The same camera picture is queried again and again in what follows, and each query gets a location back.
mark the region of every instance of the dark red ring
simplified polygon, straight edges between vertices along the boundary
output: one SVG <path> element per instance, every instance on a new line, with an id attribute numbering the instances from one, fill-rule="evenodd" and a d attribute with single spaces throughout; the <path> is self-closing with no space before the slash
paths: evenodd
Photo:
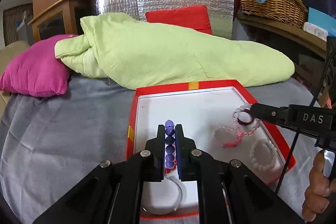
<path id="1" fill-rule="evenodd" d="M 247 114 L 249 114 L 250 117 L 251 117 L 251 122 L 243 122 L 243 121 L 239 120 L 239 118 L 237 118 L 238 123 L 239 123 L 241 126 L 248 126 L 249 124 L 252 124 L 253 121 L 254 121 L 254 118 L 253 118 L 252 115 L 251 115 L 251 111 L 250 111 L 249 109 L 245 108 L 244 110 L 241 110 L 241 112 L 246 112 Z"/>

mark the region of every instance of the red pillow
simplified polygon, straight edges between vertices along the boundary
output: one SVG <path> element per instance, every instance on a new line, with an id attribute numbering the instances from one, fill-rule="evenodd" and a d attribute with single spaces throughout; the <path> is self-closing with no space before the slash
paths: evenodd
<path id="1" fill-rule="evenodd" d="M 208 11 L 205 5 L 147 12 L 146 18 L 147 22 L 150 23 L 165 23 L 212 34 Z"/>

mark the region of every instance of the finger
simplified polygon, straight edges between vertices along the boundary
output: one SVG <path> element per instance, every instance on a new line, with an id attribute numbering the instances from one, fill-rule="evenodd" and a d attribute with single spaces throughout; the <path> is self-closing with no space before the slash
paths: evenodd
<path id="1" fill-rule="evenodd" d="M 324 150 L 321 150 L 319 153 L 316 154 L 314 161 L 313 161 L 313 169 L 316 171 L 323 171 L 324 168 Z"/>
<path id="2" fill-rule="evenodd" d="M 304 196 L 307 207 L 315 213 L 323 213 L 330 203 L 326 198 L 314 194 L 310 188 L 306 190 Z"/>
<path id="3" fill-rule="evenodd" d="M 334 179 L 330 184 L 330 190 L 336 192 L 336 179 Z"/>
<path id="4" fill-rule="evenodd" d="M 322 172 L 316 171 L 314 168 L 309 172 L 310 187 L 316 195 L 327 197 L 330 195 L 330 181 L 323 175 Z"/>
<path id="5" fill-rule="evenodd" d="M 308 222 L 313 221 L 316 217 L 316 213 L 307 207 L 306 202 L 302 205 L 302 217 Z"/>

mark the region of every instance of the silver screw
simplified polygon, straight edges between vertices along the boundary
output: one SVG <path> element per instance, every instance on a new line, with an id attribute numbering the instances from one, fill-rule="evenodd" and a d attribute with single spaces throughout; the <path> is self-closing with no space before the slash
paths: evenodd
<path id="1" fill-rule="evenodd" d="M 141 157 L 149 157 L 151 155 L 151 152 L 149 150 L 142 150 L 140 152 Z"/>
<path id="2" fill-rule="evenodd" d="M 109 167 L 111 165 L 111 162 L 109 160 L 102 160 L 99 163 L 99 165 L 100 165 L 101 168 L 106 168 L 106 167 Z"/>
<path id="3" fill-rule="evenodd" d="M 231 165 L 232 165 L 233 167 L 240 167 L 241 164 L 242 164 L 242 163 L 241 163 L 240 160 L 231 160 Z"/>
<path id="4" fill-rule="evenodd" d="M 202 151 L 198 150 L 198 149 L 194 149 L 193 151 L 191 151 L 191 155 L 198 157 L 200 155 L 202 155 Z"/>

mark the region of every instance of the gray sheet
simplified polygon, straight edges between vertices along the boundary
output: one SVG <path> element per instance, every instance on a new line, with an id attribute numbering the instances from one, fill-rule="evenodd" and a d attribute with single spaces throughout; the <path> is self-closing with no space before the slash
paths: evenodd
<path id="1" fill-rule="evenodd" d="M 312 96 L 294 79 L 248 88 L 261 103 L 308 105 Z M 101 160 L 125 159 L 126 130 L 134 91 L 109 79 L 73 74 L 63 96 L 12 95 L 0 122 L 0 181 L 4 198 L 30 224 Z M 280 129 L 291 144 L 294 133 Z M 300 136 L 297 165 L 285 177 L 280 197 L 298 214 L 318 149 Z M 141 223 L 199 223 L 198 217 Z"/>

